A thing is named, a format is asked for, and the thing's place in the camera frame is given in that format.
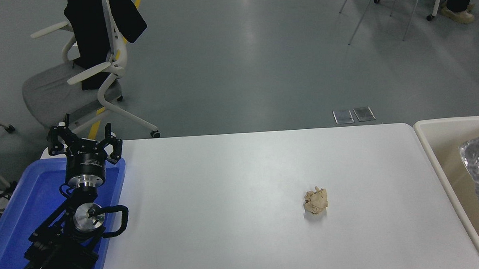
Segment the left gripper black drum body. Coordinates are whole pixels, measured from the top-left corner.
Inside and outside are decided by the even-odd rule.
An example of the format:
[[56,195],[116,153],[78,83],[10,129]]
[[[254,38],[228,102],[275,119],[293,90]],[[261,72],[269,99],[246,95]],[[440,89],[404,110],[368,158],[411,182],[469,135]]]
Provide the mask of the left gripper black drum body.
[[97,141],[78,141],[66,147],[66,179],[79,175],[105,176],[107,154]]

